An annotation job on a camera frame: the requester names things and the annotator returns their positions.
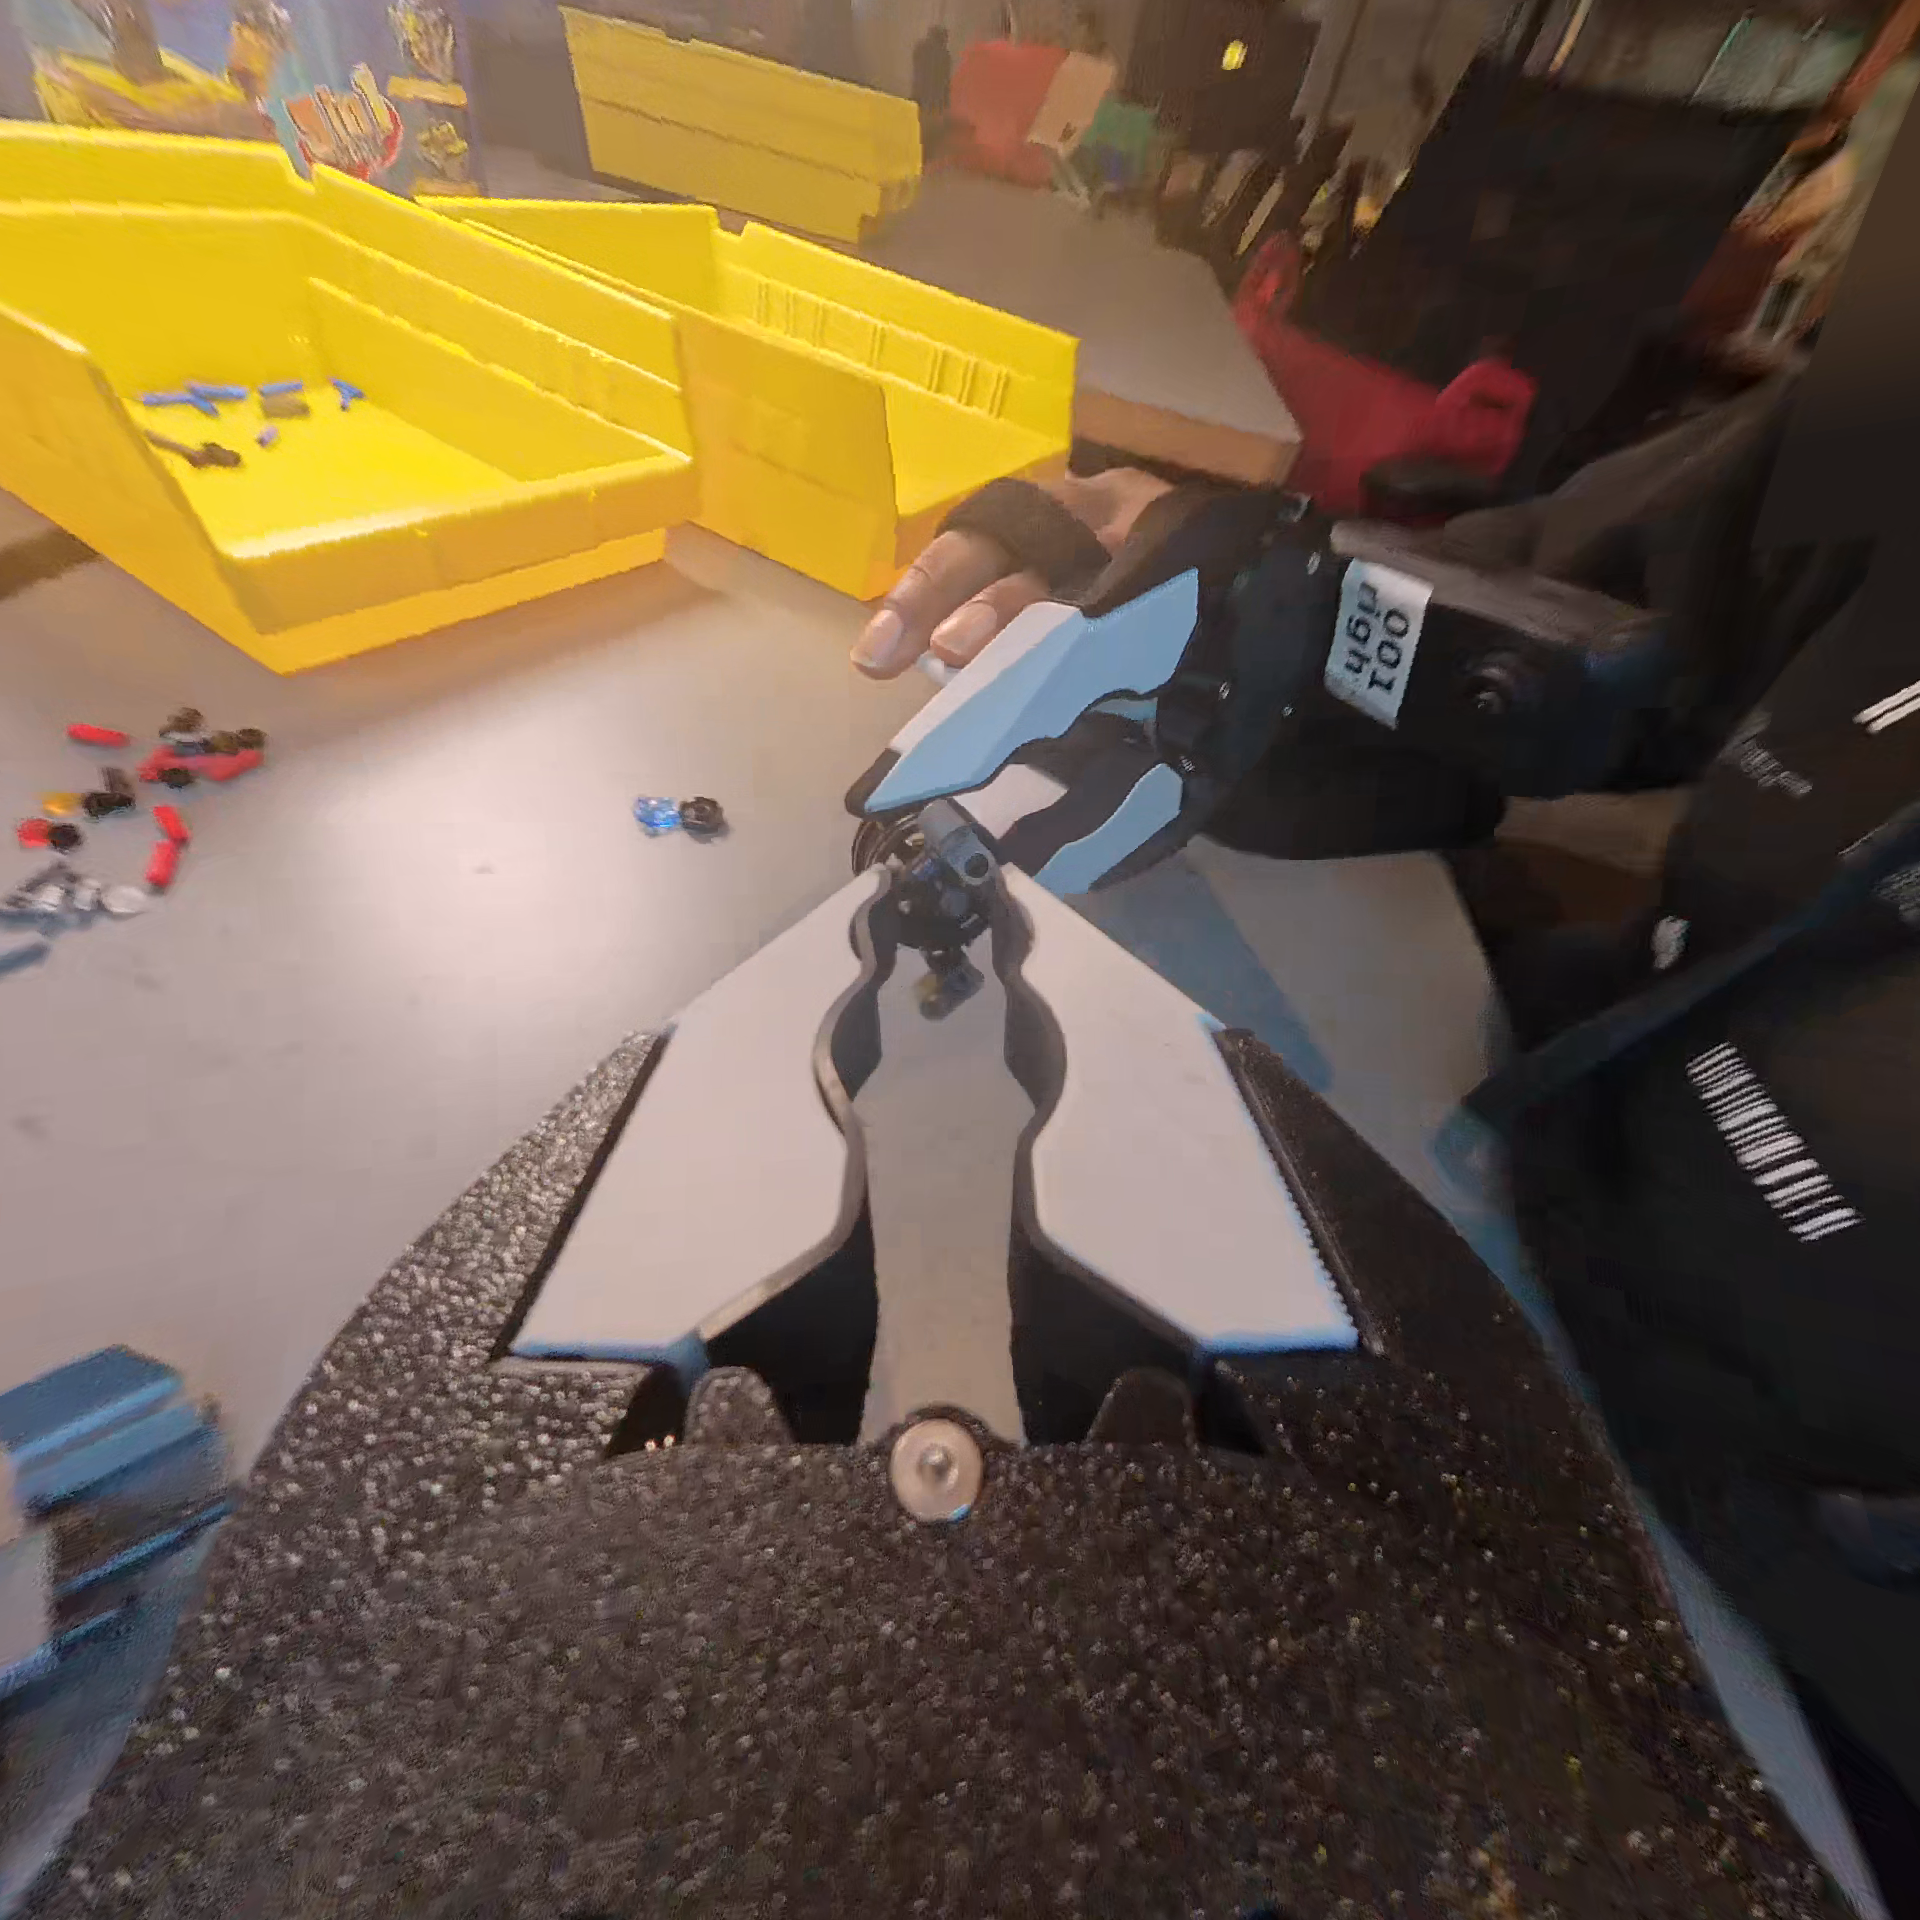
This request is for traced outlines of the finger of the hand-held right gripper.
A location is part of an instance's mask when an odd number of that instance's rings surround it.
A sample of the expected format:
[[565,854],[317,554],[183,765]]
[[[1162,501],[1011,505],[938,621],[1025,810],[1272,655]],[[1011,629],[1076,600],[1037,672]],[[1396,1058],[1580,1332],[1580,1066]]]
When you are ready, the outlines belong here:
[[1020,752],[1063,738],[1102,702],[1153,710],[1188,652],[1198,604],[1198,567],[1101,615],[1033,604],[901,724],[862,778],[862,810],[983,791]]
[[1063,772],[1014,761],[960,805],[1003,869],[1073,898],[1178,818],[1181,778],[1148,752],[1092,752]]

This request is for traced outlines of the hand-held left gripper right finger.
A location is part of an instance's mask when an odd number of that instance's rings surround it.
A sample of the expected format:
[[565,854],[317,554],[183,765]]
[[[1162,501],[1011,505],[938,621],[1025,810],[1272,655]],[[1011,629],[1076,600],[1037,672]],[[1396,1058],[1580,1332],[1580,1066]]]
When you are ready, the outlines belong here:
[[1224,1026],[1011,869],[996,969],[1037,1249],[1198,1359],[1359,1349]]

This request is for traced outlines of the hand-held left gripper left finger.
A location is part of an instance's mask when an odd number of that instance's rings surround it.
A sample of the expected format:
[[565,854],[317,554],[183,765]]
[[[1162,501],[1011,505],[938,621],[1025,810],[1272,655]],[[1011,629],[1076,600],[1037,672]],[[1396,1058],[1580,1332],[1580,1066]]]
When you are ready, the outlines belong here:
[[542,1258],[514,1359],[704,1359],[852,1236],[880,1058],[868,869],[676,1011]]

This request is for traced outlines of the grey desk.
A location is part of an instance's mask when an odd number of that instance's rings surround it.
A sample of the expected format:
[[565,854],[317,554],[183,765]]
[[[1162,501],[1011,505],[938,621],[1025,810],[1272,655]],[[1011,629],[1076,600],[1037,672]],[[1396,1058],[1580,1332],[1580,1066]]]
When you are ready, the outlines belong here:
[[[927,686],[865,682],[852,600],[712,534],[666,564],[276,678],[3,496],[3,886],[77,786],[72,723],[193,704],[268,761],[183,805],[134,916],[3,968],[3,1391],[104,1344],[172,1364],[253,1460],[372,1282],[628,1034],[846,882],[842,793]],[[642,835],[710,793],[714,845]],[[1430,854],[1216,845],[1076,910],[1253,1027],[1525,1290],[1502,1194],[1433,1132],[1498,1010]],[[998,982],[924,1022],[901,962],[860,1094],[879,1170],[865,1433],[960,1405],[1020,1433],[998,1278],[1025,1100]]]

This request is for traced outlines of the person's right hand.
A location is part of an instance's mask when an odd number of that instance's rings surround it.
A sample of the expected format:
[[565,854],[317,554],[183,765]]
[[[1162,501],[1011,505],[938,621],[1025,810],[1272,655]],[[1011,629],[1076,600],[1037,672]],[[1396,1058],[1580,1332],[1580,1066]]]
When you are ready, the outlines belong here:
[[854,668],[963,667],[1033,604],[1073,604],[1166,492],[1172,483],[1139,467],[983,487],[889,588],[852,647]]

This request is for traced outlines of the red plastic container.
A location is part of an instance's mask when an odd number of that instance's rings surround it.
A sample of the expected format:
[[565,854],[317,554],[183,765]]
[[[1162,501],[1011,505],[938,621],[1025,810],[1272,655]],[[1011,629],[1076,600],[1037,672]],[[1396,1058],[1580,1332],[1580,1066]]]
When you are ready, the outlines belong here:
[[1290,491],[1328,515],[1392,522],[1492,505],[1521,453],[1538,383],[1482,350],[1433,389],[1297,328],[1301,292],[1304,247],[1290,231],[1253,247],[1234,292],[1234,324],[1301,431]]

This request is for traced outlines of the wooden edged table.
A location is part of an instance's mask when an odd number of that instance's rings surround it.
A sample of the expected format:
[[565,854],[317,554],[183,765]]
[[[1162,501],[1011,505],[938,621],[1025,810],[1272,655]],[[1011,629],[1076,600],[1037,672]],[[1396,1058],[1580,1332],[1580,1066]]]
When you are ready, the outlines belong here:
[[970,173],[924,177],[868,255],[1076,340],[1073,439],[1132,463],[1281,487],[1301,426],[1207,264],[1139,211]]

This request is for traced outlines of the yellow storage bin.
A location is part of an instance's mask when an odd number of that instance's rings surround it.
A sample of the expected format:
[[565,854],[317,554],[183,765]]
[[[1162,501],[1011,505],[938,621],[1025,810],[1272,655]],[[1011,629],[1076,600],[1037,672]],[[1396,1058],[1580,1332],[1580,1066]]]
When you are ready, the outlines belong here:
[[[186,467],[120,394],[341,375],[331,467]],[[282,147],[3,122],[3,492],[274,672],[651,564],[698,510],[673,321]]]
[[560,7],[596,177],[835,244],[860,244],[922,188],[907,97],[720,41]]
[[664,311],[698,527],[874,600],[998,477],[1063,467],[1076,340],[712,205],[471,198],[452,220]]

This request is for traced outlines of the person in black hoodie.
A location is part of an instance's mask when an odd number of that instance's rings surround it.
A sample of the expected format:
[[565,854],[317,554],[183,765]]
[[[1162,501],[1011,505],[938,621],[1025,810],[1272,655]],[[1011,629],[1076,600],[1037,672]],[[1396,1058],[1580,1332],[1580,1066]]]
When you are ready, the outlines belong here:
[[1521,1227],[1631,1475],[1862,1818],[1916,1827],[1916,205],[1857,234],[1777,527],[1863,577],[1691,784],[1627,925],[1510,933]]

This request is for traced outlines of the pile of small brick pieces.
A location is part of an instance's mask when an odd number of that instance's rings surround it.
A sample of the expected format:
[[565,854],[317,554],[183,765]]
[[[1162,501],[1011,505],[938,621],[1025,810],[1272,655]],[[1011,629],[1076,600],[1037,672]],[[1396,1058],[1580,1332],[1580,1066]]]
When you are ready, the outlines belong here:
[[74,719],[67,761],[3,810],[3,981],[28,975],[67,936],[134,925],[190,872],[209,797],[268,768],[262,727],[214,727],[172,710],[154,732]]

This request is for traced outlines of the cluster of blue brick pins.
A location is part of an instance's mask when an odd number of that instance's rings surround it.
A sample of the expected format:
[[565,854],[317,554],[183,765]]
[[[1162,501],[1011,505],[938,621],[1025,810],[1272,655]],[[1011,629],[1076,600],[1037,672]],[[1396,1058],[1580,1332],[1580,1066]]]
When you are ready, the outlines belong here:
[[370,448],[380,418],[372,394],[341,375],[282,375],[251,386],[183,378],[134,389],[120,394],[120,406],[148,445],[206,469],[331,467]]

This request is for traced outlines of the blue robot kit box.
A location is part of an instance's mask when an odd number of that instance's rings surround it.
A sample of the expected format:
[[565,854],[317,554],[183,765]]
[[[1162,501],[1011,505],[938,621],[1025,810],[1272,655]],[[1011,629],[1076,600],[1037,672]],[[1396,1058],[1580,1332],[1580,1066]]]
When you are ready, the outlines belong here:
[[274,141],[404,198],[484,192],[461,3],[3,3],[3,115]]

